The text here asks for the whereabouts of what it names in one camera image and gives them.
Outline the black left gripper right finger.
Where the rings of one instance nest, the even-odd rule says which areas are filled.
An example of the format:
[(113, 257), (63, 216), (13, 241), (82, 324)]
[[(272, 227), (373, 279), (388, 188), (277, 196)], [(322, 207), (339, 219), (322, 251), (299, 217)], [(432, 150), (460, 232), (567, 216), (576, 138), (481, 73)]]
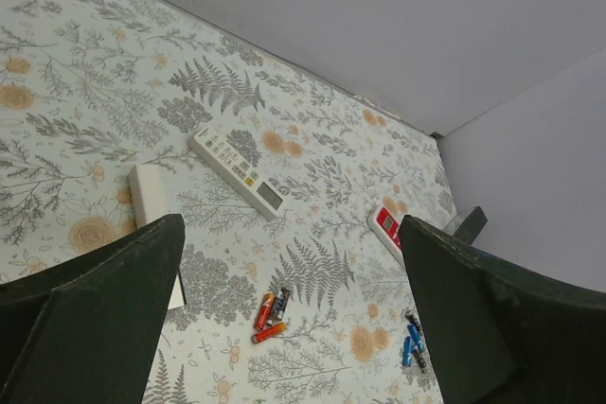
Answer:
[(605, 295), (405, 216), (403, 262), (446, 403), (602, 403)]

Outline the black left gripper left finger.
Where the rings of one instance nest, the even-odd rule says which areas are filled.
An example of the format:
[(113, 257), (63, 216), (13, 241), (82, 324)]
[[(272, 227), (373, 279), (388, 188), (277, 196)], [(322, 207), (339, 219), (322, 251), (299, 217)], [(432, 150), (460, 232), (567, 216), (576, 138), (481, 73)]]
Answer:
[(2, 285), (2, 402), (141, 402), (184, 244), (169, 214)]

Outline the blue battery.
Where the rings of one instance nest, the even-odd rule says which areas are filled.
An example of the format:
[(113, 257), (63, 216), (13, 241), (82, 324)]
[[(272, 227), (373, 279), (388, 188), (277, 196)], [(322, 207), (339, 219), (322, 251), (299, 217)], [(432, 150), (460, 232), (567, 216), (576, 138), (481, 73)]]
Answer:
[(413, 354), (412, 354), (412, 350), (413, 350), (413, 343), (412, 343), (412, 339), (410, 336), (407, 336), (404, 340), (403, 343), (403, 349), (402, 349), (402, 360), (401, 360), (401, 364), (404, 367), (409, 367), (412, 364), (412, 358), (413, 358)]
[(409, 336), (411, 338), (412, 344), (418, 349), (419, 352), (423, 351), (423, 344), (420, 333), (414, 324), (409, 324), (407, 326)]

